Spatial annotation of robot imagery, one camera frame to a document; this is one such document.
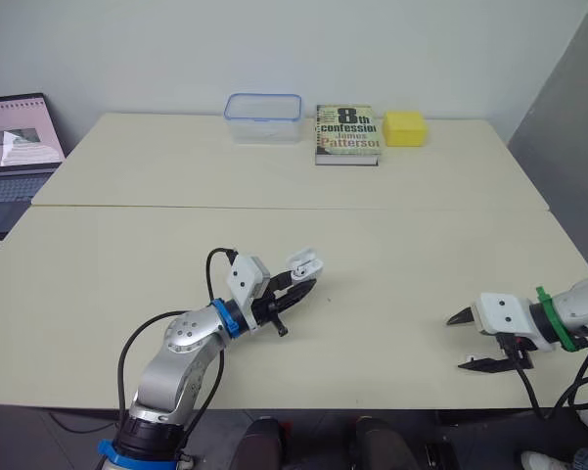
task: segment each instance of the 8th confession book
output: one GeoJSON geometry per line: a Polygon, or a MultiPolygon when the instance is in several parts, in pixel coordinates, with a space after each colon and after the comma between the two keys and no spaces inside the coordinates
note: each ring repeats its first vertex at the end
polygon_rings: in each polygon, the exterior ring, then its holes
{"type": "Polygon", "coordinates": [[[381,135],[372,107],[318,105],[316,165],[377,165],[381,135]]]}

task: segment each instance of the blue ring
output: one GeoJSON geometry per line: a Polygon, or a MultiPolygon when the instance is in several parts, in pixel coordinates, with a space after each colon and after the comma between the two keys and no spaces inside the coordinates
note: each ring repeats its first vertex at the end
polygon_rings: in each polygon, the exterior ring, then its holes
{"type": "Polygon", "coordinates": [[[176,470],[176,462],[173,460],[135,460],[119,455],[108,439],[100,441],[98,452],[105,455],[110,462],[118,467],[129,470],[176,470]]]}
{"type": "Polygon", "coordinates": [[[228,312],[221,299],[215,299],[211,304],[217,308],[217,311],[219,311],[219,316],[224,320],[226,330],[228,331],[228,334],[231,335],[231,338],[239,338],[239,325],[228,312]]]}

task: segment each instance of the black wire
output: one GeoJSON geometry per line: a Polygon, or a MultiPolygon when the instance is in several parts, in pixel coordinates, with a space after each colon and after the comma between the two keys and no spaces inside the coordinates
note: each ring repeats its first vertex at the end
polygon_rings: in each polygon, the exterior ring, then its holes
{"type": "Polygon", "coordinates": [[[544,414],[541,411],[541,406],[539,406],[539,401],[537,401],[537,395],[535,395],[535,391],[532,388],[532,385],[530,384],[530,380],[528,380],[528,377],[526,376],[524,369],[521,367],[521,364],[516,360],[513,360],[513,364],[518,372],[518,375],[521,378],[521,381],[524,383],[524,388],[526,389],[526,392],[528,393],[528,399],[530,400],[530,405],[532,406],[532,410],[534,411],[534,413],[537,415],[537,417],[539,419],[545,419],[544,414]]]}
{"type": "Polygon", "coordinates": [[[126,419],[126,396],[124,394],[124,361],[126,360],[126,355],[128,354],[128,350],[133,342],[137,339],[139,334],[148,328],[150,325],[155,323],[156,321],[163,320],[164,318],[168,318],[170,316],[178,316],[181,313],[185,313],[187,310],[174,310],[174,311],[167,311],[166,313],[161,313],[160,315],[153,316],[150,320],[142,323],[142,325],[137,328],[130,338],[126,340],[124,343],[124,347],[121,349],[121,353],[119,354],[119,360],[117,361],[117,397],[119,398],[119,418],[118,418],[118,425],[119,429],[124,424],[124,420],[126,419]]]}
{"type": "Polygon", "coordinates": [[[563,392],[563,394],[560,396],[560,398],[557,400],[557,402],[555,403],[555,405],[553,406],[551,412],[548,415],[548,419],[550,419],[552,416],[554,416],[555,412],[557,411],[557,409],[561,408],[565,401],[572,395],[575,394],[576,391],[582,387],[583,385],[588,384],[588,377],[585,377],[583,379],[580,379],[578,381],[575,381],[573,384],[571,384],[567,390],[565,390],[565,392],[563,392]]]}
{"type": "Polygon", "coordinates": [[[198,413],[196,413],[196,417],[194,417],[194,419],[192,420],[192,423],[189,425],[187,430],[185,430],[185,433],[183,434],[183,439],[180,440],[178,447],[176,448],[176,453],[179,453],[187,445],[187,441],[189,440],[189,437],[194,432],[194,429],[196,429],[196,426],[198,426],[198,423],[200,422],[201,418],[203,417],[204,412],[206,411],[206,409],[210,405],[211,401],[213,400],[213,397],[215,396],[215,393],[217,392],[217,389],[219,387],[219,383],[222,381],[223,374],[224,374],[224,350],[219,352],[219,364],[217,366],[217,376],[215,377],[215,382],[213,382],[213,386],[211,387],[211,391],[208,393],[208,397],[206,397],[206,400],[204,401],[203,405],[198,410],[198,413]]]}
{"type": "MultiPolygon", "coordinates": [[[[235,259],[235,256],[237,255],[237,251],[235,251],[233,249],[215,248],[214,250],[211,250],[209,252],[208,256],[206,257],[206,264],[205,264],[206,288],[208,289],[208,297],[211,301],[213,301],[213,299],[214,299],[213,287],[211,285],[211,273],[210,273],[211,259],[213,258],[213,255],[215,255],[216,253],[225,254],[226,257],[228,258],[228,260],[231,262],[231,264],[233,263],[233,260],[235,259]]],[[[186,310],[168,311],[166,313],[162,313],[160,315],[152,317],[150,320],[146,321],[139,328],[137,328],[133,332],[133,334],[130,335],[128,340],[126,340],[126,343],[124,343],[124,347],[122,348],[121,353],[119,355],[119,360],[117,361],[117,397],[118,397],[118,401],[119,401],[119,417],[118,417],[118,429],[119,430],[121,430],[121,427],[123,426],[124,421],[126,419],[126,416],[125,416],[126,415],[126,396],[125,396],[125,391],[124,391],[124,362],[126,360],[126,355],[128,354],[128,350],[130,349],[133,342],[137,339],[137,337],[141,334],[141,332],[144,331],[146,328],[148,328],[150,325],[152,325],[153,323],[155,323],[159,320],[163,320],[164,318],[180,315],[180,314],[184,313],[185,311],[186,310]]],[[[202,407],[200,408],[200,410],[196,414],[196,417],[193,419],[193,421],[191,422],[191,424],[189,425],[189,427],[187,428],[187,430],[183,434],[183,438],[180,441],[180,444],[177,448],[177,452],[180,452],[180,450],[182,450],[182,448],[186,445],[187,440],[189,439],[190,435],[192,434],[192,432],[194,431],[196,426],[198,426],[198,423],[201,420],[201,418],[203,417],[204,412],[208,408],[209,404],[213,400],[213,397],[215,396],[215,393],[217,392],[217,388],[219,387],[219,383],[222,380],[223,374],[224,374],[224,351],[222,350],[219,353],[219,366],[217,369],[217,376],[215,377],[215,382],[213,383],[213,387],[211,388],[211,391],[209,392],[208,396],[206,397],[206,400],[204,401],[202,407]]],[[[105,456],[103,455],[102,458],[100,459],[100,461],[98,462],[98,465],[96,467],[97,470],[102,468],[102,466],[104,465],[104,462],[105,462],[105,456]]]]}
{"type": "Polygon", "coordinates": [[[105,466],[105,461],[107,460],[107,456],[106,455],[102,455],[100,457],[100,460],[98,460],[98,463],[96,464],[96,468],[94,470],[102,470],[102,467],[105,466]]]}
{"type": "Polygon", "coordinates": [[[223,253],[228,257],[228,260],[233,263],[233,259],[237,252],[231,248],[214,248],[206,256],[206,263],[204,264],[204,271],[206,276],[206,288],[208,289],[208,298],[213,301],[213,287],[211,286],[211,259],[216,253],[223,253]]]}
{"type": "MultiPolygon", "coordinates": [[[[572,382],[572,384],[575,384],[576,382],[581,380],[585,376],[585,372],[587,372],[587,369],[588,369],[588,353],[587,353],[587,356],[585,357],[585,360],[583,360],[583,363],[580,364],[580,368],[578,369],[578,373],[576,374],[576,377],[574,378],[574,381],[572,382]]],[[[575,405],[574,405],[575,399],[576,399],[576,392],[571,394],[569,396],[569,398],[567,399],[567,404],[569,404],[569,406],[571,406],[572,408],[575,408],[575,405]]]]}
{"type": "Polygon", "coordinates": [[[116,424],[116,423],[107,423],[104,426],[99,426],[97,428],[92,428],[92,429],[73,429],[70,426],[66,426],[64,423],[62,423],[59,420],[59,418],[57,418],[52,411],[48,411],[48,416],[50,416],[50,419],[52,419],[55,423],[57,423],[57,426],[59,426],[64,431],[66,431],[68,433],[72,433],[72,434],[97,433],[98,431],[102,431],[103,429],[110,428],[111,426],[114,426],[116,424]]]}
{"type": "Polygon", "coordinates": [[[583,377],[588,369],[588,353],[585,357],[585,360],[583,360],[583,363],[580,365],[580,368],[578,369],[578,372],[576,373],[576,377],[574,378],[572,384],[569,387],[567,387],[567,389],[562,393],[562,395],[559,397],[555,405],[550,409],[550,411],[547,414],[544,414],[541,409],[541,406],[539,406],[537,395],[535,395],[535,391],[532,388],[532,385],[530,384],[530,381],[528,380],[526,373],[521,367],[521,364],[517,361],[517,359],[514,356],[511,355],[510,358],[512,359],[514,367],[516,368],[516,371],[518,372],[518,375],[520,375],[521,381],[523,382],[524,387],[526,388],[526,392],[528,393],[528,399],[530,400],[532,410],[539,419],[552,419],[555,416],[557,410],[563,407],[566,400],[570,407],[574,410],[588,409],[588,403],[574,403],[574,398],[576,397],[578,389],[583,385],[588,384],[588,377],[583,377]]]}
{"type": "MultiPolygon", "coordinates": [[[[213,258],[213,255],[215,255],[216,253],[225,254],[227,256],[228,260],[230,261],[230,263],[232,264],[235,259],[235,256],[237,255],[237,251],[230,249],[230,248],[215,248],[215,249],[211,250],[206,257],[206,263],[204,264],[204,275],[206,277],[206,288],[208,289],[208,298],[212,302],[213,302],[214,296],[213,296],[213,287],[211,286],[211,260],[213,258]]],[[[185,433],[183,434],[183,438],[179,441],[178,447],[176,448],[176,453],[180,453],[182,451],[182,449],[187,445],[187,441],[189,440],[189,437],[194,432],[194,429],[196,429],[196,426],[198,426],[198,423],[202,419],[204,412],[206,411],[206,409],[210,405],[211,401],[213,400],[213,397],[215,396],[215,393],[217,392],[217,389],[219,388],[219,383],[222,381],[223,375],[224,375],[224,350],[219,352],[219,364],[217,366],[217,376],[215,376],[215,382],[213,382],[213,386],[211,387],[211,391],[208,393],[206,400],[204,401],[203,405],[198,410],[198,413],[196,413],[196,416],[192,420],[191,424],[185,430],[185,433]]]]}

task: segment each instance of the blue lid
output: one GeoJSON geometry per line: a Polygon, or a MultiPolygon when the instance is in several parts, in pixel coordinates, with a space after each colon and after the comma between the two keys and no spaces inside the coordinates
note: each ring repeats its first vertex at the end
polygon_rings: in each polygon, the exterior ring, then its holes
{"type": "Polygon", "coordinates": [[[224,117],[227,120],[296,121],[302,117],[302,98],[292,94],[235,93],[228,98],[224,117]]]}

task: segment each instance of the white table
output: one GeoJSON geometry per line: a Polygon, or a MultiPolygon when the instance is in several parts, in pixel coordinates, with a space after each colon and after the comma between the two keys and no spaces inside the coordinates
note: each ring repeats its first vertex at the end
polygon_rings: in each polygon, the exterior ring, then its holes
{"type": "Polygon", "coordinates": [[[378,167],[315,166],[313,119],[297,145],[238,145],[223,117],[103,116],[33,203],[277,209],[548,207],[483,120],[431,120],[423,148],[378,167]]]}
{"type": "MultiPolygon", "coordinates": [[[[539,210],[33,207],[0,248],[0,403],[116,407],[124,340],[157,313],[206,304],[204,257],[218,245],[257,254],[274,273],[306,245],[326,263],[284,315],[287,337],[267,326],[230,348],[219,408],[528,406],[515,373],[457,368],[467,354],[500,352],[473,326],[445,320],[481,291],[534,299],[538,285],[556,293],[588,276],[539,210]]],[[[215,264],[222,297],[225,271],[215,264]]],[[[135,343],[129,396],[163,328],[135,343]]],[[[544,405],[583,357],[533,354],[528,375],[544,405]]]]}

